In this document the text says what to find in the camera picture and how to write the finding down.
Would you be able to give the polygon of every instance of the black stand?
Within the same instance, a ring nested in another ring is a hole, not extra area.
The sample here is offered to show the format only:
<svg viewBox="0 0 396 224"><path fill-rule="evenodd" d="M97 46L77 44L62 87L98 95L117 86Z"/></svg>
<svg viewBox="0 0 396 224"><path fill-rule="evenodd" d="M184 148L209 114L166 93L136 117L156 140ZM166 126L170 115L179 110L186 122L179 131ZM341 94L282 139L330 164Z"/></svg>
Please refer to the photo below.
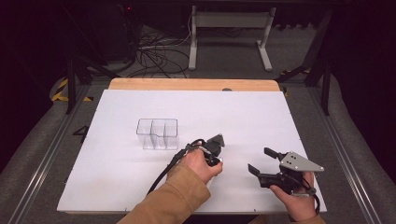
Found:
<svg viewBox="0 0 396 224"><path fill-rule="evenodd" d="M69 114L74 106L76 105L76 79L75 75L78 77L78 80L82 85L90 85L92 82L92 77L87 69L87 67L90 66L97 71L101 72L102 74L110 77L110 78L115 78L115 77L120 77L116 75L115 73L105 69L103 66L94 63L88 58L82 57L82 56L75 56L71 57L69 59L69 62L67 64L67 77L68 77L68 96L69 96L69 101L68 101L68 106L67 106L67 111L66 114Z"/></svg>
<svg viewBox="0 0 396 224"><path fill-rule="evenodd" d="M321 76L324 75L321 94L321 106L323 108L323 112L327 116L329 116L328 102L331 71L327 60L328 52L324 52L325 50L322 49L322 42L325 39L326 30L328 28L331 17L332 9L329 8L326 10L325 15L320 22L317 33L315 34L311 46L309 47L309 50L305 55L303 64L291 71L283 71L282 73L284 75L275 79L276 82L280 83L288 80L291 77L295 77L296 75L302 73L308 68L311 68L311 71L308 73L308 76L305 79L304 83L306 87L314 87L318 84Z"/></svg>

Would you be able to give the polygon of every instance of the cable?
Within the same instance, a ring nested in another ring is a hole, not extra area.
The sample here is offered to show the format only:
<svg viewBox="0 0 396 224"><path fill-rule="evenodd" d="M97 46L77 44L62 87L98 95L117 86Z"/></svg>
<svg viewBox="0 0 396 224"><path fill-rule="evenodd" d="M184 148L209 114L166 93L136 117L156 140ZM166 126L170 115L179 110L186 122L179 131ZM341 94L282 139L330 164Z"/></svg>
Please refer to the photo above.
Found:
<svg viewBox="0 0 396 224"><path fill-rule="evenodd" d="M235 37L240 36L243 31L244 31L243 28L238 28L238 29L235 29L235 30L230 30L230 29L226 29L226 28L201 28L200 32L198 32L197 36L201 35L201 34L203 34L205 32L216 32L216 33L219 33L219 34L222 34L222 35L226 35L228 37L235 38Z"/></svg>
<svg viewBox="0 0 396 224"><path fill-rule="evenodd" d="M305 178L303 178L303 181L308 185L304 185L302 183L300 183L298 180L296 180L294 177L290 176L290 175L283 175L285 177L287 177L288 179L294 181L295 183L297 183L298 185L300 185L301 187L303 187L305 190L311 190L312 187L310 186L310 184L308 183L308 181L306 181ZM315 201L317 202L317 207L315 208L315 212L318 214L320 212L320 200L319 197L317 196L316 193L312 194L312 196L314 197Z"/></svg>
<svg viewBox="0 0 396 224"><path fill-rule="evenodd" d="M126 27L127 30L130 31L128 32L129 36L131 36L133 30L132 24L126 22ZM155 75L161 74L169 78L171 74L181 73L187 78L185 71L189 68L188 62L190 57L186 53L172 48L189 42L191 35L181 39L173 38L171 35L155 30L151 32L142 30L141 32L141 36L139 36L135 42L131 41L131 44L134 42L136 45L135 60L142 68L137 68L137 70L128 74L127 77L144 77L146 75L154 77ZM168 52L180 54L183 58L185 57L187 59L185 65L170 60L167 55Z"/></svg>
<svg viewBox="0 0 396 224"><path fill-rule="evenodd" d="M172 167L174 167L176 165L176 163L178 161L180 161L181 158L183 158L183 156L186 154L186 152L187 152L187 149L183 148L172 158L171 162L166 166L166 168L163 170L163 172L154 181L154 183L152 184L151 188L148 190L148 194L150 194L152 191L155 190L155 188L157 187L158 183L160 183L160 181L163 179L163 177L166 174L168 174L168 172L172 169Z"/></svg>
<svg viewBox="0 0 396 224"><path fill-rule="evenodd" d="M199 139L193 141L192 143L187 144L185 148L181 149L177 154L175 154L175 156L172 158L171 162L169 162L169 164L166 166L166 168L161 172L161 174L154 181L151 188L148 190L148 194L150 194L152 191L155 190L158 183L160 183L160 181L172 169L172 167L174 167L177 164L177 162L180 161L181 158L184 157L184 155L186 155L188 150L192 148L191 146L200 146L200 145L203 145L204 143L205 143L205 140L199 138Z"/></svg>

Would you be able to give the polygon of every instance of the hand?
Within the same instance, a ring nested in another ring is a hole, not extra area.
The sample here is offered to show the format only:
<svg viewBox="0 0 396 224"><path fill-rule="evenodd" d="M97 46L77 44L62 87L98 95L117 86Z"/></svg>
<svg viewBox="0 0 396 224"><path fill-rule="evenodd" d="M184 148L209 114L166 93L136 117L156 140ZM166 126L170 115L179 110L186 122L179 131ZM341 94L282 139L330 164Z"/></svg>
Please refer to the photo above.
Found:
<svg viewBox="0 0 396 224"><path fill-rule="evenodd" d="M304 179L309 183L309 186L314 187L314 175L312 172L303 174ZM272 185L271 191L275 196L286 206L289 215L295 221L304 221L317 215L315 211L315 199L311 197L296 197L287 194L280 187Z"/></svg>
<svg viewBox="0 0 396 224"><path fill-rule="evenodd" d="M209 180L221 173L223 162L219 162L215 166L207 165L204 157L204 152L200 149L195 149L187 153L181 160L180 163L187 165L190 169L192 169L205 184L209 182Z"/></svg>

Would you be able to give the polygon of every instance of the floor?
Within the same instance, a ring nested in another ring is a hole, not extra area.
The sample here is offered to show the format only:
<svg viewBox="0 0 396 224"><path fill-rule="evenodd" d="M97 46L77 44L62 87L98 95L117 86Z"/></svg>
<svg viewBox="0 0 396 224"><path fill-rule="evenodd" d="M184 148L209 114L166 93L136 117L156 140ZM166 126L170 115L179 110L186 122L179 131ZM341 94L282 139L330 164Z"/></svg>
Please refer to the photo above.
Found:
<svg viewBox="0 0 396 224"><path fill-rule="evenodd" d="M167 61L170 77L274 79L284 70L299 66L315 35L305 29L274 28L267 52L274 70L265 72L255 41L261 30L204 31L198 37L197 67L188 65L189 43L167 47L152 55ZM142 64L149 65L149 58ZM121 63L108 68L117 69ZM145 70L139 63L119 73L122 77L163 77L158 68ZM328 212L321 215L327 223L396 223L396 188L382 170L370 148L350 119L336 79L332 78L329 111L325 116L318 106L320 82L307 88L300 74L280 87L286 88L286 100L312 161L326 168L318 177ZM59 82L54 85L55 91ZM89 126L103 90L110 79L93 76L90 86L78 85L77 106L66 115L67 102L54 102L21 144L0 175L0 223L116 223L123 215L67 215L56 211L64 183L81 148L81 136L74 133ZM92 101L83 101L92 97ZM248 223L252 216L192 216L186 223ZM267 223L290 223L284 214L267 216Z"/></svg>

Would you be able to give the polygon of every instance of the black cable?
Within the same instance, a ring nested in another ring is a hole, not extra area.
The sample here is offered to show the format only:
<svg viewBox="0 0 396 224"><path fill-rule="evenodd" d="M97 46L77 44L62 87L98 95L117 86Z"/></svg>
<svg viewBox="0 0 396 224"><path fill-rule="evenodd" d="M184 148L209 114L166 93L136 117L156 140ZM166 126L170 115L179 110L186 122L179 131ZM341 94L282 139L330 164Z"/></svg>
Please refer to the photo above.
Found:
<svg viewBox="0 0 396 224"><path fill-rule="evenodd" d="M158 33L154 37L149 36L149 34L147 34L147 35L148 35L148 40L149 41L147 43L145 43L145 44L140 44L141 47L149 47L149 46L152 46L152 45L156 45L159 42L165 40L165 38L171 37L170 35L165 35L165 34L162 34L162 33Z"/></svg>
<svg viewBox="0 0 396 224"><path fill-rule="evenodd" d="M149 73L149 69L152 68L158 68L157 70L153 71L152 76L155 75L158 72L162 72L165 74L167 77L169 77L169 74L178 74L182 73L184 77L185 71L189 68L188 65L186 64L185 66L181 67L178 63L169 60L166 57L166 52L176 52L179 53L180 55L186 57L189 59L189 56L185 54L184 52L177 50L177 49L161 49L161 51L164 52L164 54L161 54L158 48L154 49L141 49L138 54L136 54L136 60L140 63L140 65L143 66L143 68L136 70L129 74L127 77L137 77L137 76L144 76L145 74ZM148 65L146 62L146 59L149 59L154 63L154 65ZM168 65L168 63L175 65L178 69L176 71L167 71L165 70L165 66Z"/></svg>
<svg viewBox="0 0 396 224"><path fill-rule="evenodd" d="M183 158L183 156L186 154L187 149L183 148L181 149L171 160L171 162L166 166L166 168L163 170L163 172L157 177L157 179L154 181L152 184L151 188L148 190L148 194L150 194L152 191L155 190L157 187L158 183L163 179L163 177L168 174L168 172L176 165L178 161Z"/></svg>
<svg viewBox="0 0 396 224"><path fill-rule="evenodd" d="M186 152L191 148L191 146L195 146L199 143L199 145L203 145L205 143L204 139L197 139L195 141L193 141L190 144L187 144L185 148L181 149L177 154L175 154L175 156L172 158L171 162L169 162L169 164L166 166L166 168L161 172L161 174L157 177L157 179L154 181L154 183L152 184L151 188L148 190L148 194L150 194L152 191L155 190L155 188L157 187L158 183L160 183L160 181L163 179L163 177L168 174L168 172L172 169L172 167L174 167L178 161L181 160L181 158L183 158L183 156L186 154Z"/></svg>
<svg viewBox="0 0 396 224"><path fill-rule="evenodd" d="M296 179L295 179L294 177L292 177L292 176L289 176L289 175L284 175L284 176L287 177L288 179L290 179L290 180L292 180L292 181L298 183L298 184L299 184L301 187L303 187L305 190L310 190L310 189L312 189L311 186L309 185L308 181L306 181L305 178L303 178L303 181L304 181L308 186L306 186L306 185L300 183L298 180L296 180ZM317 202L317 207L315 208L315 212L316 212L317 214L319 214L319 212L320 212L320 200L319 200L319 197L317 196L316 193L313 194L312 196L314 197L315 201Z"/></svg>
<svg viewBox="0 0 396 224"><path fill-rule="evenodd" d="M228 31L227 29L224 29L224 28L202 28L198 31L197 36L199 36L205 32L215 32L215 33L219 33L222 35L226 35L228 37L235 38L235 37L240 36L243 31L244 31L244 29L236 29L233 31L232 30Z"/></svg>

